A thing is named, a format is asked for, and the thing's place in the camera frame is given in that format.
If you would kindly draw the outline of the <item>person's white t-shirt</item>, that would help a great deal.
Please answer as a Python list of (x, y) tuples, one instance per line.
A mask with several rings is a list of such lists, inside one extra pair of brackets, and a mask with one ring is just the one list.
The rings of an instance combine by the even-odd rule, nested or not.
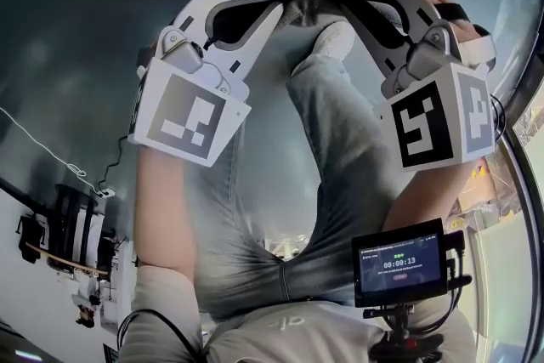
[(285, 303), (257, 309), (216, 328), (204, 342), (194, 285), (170, 269), (137, 273), (133, 309), (117, 363), (370, 363), (384, 335), (359, 309), (331, 302)]

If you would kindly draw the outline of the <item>person's right hand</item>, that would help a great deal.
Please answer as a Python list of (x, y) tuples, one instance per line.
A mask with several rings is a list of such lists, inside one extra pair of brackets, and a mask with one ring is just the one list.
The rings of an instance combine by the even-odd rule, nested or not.
[[(442, 3), (452, 3), (451, 0), (428, 0), (434, 6)], [(467, 20), (451, 20), (450, 25), (454, 31), (457, 41), (464, 43), (480, 38), (480, 35), (475, 30), (473, 24)]]

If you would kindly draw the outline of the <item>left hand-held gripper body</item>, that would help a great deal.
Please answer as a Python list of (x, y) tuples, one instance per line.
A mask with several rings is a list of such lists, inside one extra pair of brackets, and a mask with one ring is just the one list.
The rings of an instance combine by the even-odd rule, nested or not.
[(221, 70), (180, 29), (162, 31), (139, 86), (127, 140), (211, 167), (251, 107), (231, 94)]

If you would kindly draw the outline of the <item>person's grey jeans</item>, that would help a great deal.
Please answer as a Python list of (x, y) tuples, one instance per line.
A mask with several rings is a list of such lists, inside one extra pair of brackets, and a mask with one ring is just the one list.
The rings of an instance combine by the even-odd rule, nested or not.
[(403, 189), (369, 102), (343, 63), (314, 54), (286, 85), (320, 175), (308, 245), (283, 261), (252, 236), (238, 193), (243, 135), (211, 167), (191, 165), (185, 192), (195, 226), (195, 293), (216, 321), (308, 299), (354, 301), (351, 241), (373, 234)]

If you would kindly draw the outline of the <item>round wooden table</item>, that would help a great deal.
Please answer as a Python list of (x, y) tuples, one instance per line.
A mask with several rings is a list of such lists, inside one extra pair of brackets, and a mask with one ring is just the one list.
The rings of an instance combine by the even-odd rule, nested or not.
[(47, 258), (51, 258), (59, 263), (62, 263), (62, 264), (65, 264), (67, 266), (70, 266), (72, 267), (73, 269), (77, 269), (77, 270), (80, 270), (80, 271), (83, 271), (83, 272), (86, 272), (86, 273), (89, 273), (89, 274), (93, 274), (93, 275), (103, 275), (103, 276), (107, 276), (109, 274), (109, 272), (107, 270), (101, 270), (101, 269), (95, 269), (95, 268), (92, 268), (92, 267), (88, 267), (88, 266), (84, 266), (82, 264), (79, 264), (79, 263), (76, 263), (76, 262), (72, 262), (70, 260), (66, 260), (66, 259), (63, 259), (63, 258), (60, 258), (58, 256), (55, 256), (53, 254), (50, 254), (49, 252), (45, 251), (45, 250), (42, 250), (41, 248), (38, 248), (38, 247), (35, 247), (33, 246), (32, 244), (30, 244), (29, 242), (26, 242), (25, 245), (30, 248), (31, 250), (35, 251), (35, 252), (38, 252), (40, 254), (43, 254), (45, 255)]

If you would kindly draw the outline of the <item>person's right forearm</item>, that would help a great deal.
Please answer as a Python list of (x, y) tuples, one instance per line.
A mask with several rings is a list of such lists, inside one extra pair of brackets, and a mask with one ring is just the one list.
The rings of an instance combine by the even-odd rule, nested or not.
[(479, 159), (418, 171), (391, 206), (382, 230), (446, 219)]

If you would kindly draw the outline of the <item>cardboard box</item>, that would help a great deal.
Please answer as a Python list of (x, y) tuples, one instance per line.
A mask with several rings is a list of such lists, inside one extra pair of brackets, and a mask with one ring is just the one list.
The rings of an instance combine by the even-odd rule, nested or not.
[(495, 199), (496, 187), (488, 163), (485, 159), (480, 159), (457, 197), (450, 216), (471, 212)]

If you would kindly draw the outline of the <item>black backpack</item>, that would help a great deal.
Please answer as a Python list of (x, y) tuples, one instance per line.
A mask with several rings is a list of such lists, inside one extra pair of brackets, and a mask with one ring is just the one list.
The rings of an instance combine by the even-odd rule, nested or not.
[(28, 263), (34, 264), (41, 254), (31, 248), (39, 248), (45, 236), (45, 228), (37, 220), (35, 214), (20, 217), (16, 233), (20, 235), (19, 249), (21, 257)]

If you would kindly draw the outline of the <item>black stool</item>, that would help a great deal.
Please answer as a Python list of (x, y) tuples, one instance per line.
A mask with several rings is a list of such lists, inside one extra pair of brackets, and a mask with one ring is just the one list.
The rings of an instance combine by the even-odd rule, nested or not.
[(98, 202), (65, 184), (55, 185), (53, 217), (48, 219), (51, 253), (61, 260), (88, 267), (88, 237)]

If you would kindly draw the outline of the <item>person's left forearm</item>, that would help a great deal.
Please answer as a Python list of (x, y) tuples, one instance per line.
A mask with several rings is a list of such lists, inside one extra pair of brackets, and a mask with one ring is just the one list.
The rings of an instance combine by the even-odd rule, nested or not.
[(195, 279), (196, 240), (184, 195), (184, 162), (140, 146), (133, 239), (139, 262)]

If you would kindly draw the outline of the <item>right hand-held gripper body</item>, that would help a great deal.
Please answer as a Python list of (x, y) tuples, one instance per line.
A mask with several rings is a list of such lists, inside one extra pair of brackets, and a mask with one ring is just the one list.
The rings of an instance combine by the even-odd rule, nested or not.
[(405, 171), (446, 167), (490, 154), (496, 123), (487, 82), (496, 65), (492, 35), (460, 42), (451, 25), (466, 20), (462, 7), (441, 3), (439, 18), (386, 80), (377, 108), (384, 138)]

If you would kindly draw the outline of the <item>black monitor screen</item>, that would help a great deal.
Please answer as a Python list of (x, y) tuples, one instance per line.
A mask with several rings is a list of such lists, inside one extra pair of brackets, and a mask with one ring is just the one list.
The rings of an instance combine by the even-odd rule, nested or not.
[(351, 241), (357, 308), (413, 303), (447, 293), (445, 233), (437, 218)]

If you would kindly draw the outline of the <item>person's white right shoe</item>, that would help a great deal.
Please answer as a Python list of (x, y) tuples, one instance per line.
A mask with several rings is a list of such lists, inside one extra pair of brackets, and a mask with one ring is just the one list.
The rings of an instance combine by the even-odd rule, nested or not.
[(343, 63), (353, 49), (355, 37), (355, 30), (347, 21), (335, 21), (321, 31), (311, 54), (324, 55)]

